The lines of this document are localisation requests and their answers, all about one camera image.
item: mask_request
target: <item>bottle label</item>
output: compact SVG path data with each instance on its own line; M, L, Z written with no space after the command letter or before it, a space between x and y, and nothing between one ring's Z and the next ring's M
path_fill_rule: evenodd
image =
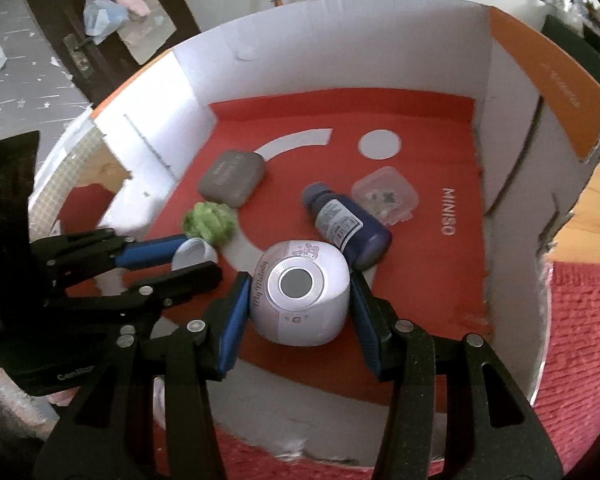
M336 199L329 200L315 218L315 228L341 252L362 226L362 220Z

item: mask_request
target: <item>wooden table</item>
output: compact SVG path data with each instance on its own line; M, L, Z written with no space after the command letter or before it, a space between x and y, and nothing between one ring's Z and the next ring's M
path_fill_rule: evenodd
M600 263L600 164L555 241L553 261Z

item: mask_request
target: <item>red rug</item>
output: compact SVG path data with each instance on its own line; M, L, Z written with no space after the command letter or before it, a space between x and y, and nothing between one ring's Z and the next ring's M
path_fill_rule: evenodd
M568 471L600 434L600 264L556 263L551 291L536 412Z
M600 434L600 264L555 264L551 289L551 339L536 412L568 471ZM371 478L371 470L281 462L222 430L218 440L229 480ZM166 472L159 428L156 442L158 468ZM431 472L441 469L433 464Z

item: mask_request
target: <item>blue bottle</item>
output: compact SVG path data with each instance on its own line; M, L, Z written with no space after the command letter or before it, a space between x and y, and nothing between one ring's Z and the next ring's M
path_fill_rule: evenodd
M373 267L389 249L391 231L348 196L316 182L301 199L322 238L339 248L351 269Z

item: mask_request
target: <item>green fuzzy ball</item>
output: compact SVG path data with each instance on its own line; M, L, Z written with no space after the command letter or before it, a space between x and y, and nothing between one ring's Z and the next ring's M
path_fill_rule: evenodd
M182 230L189 238L202 238L216 246L225 243L234 233L235 213L226 204L198 202L182 219Z

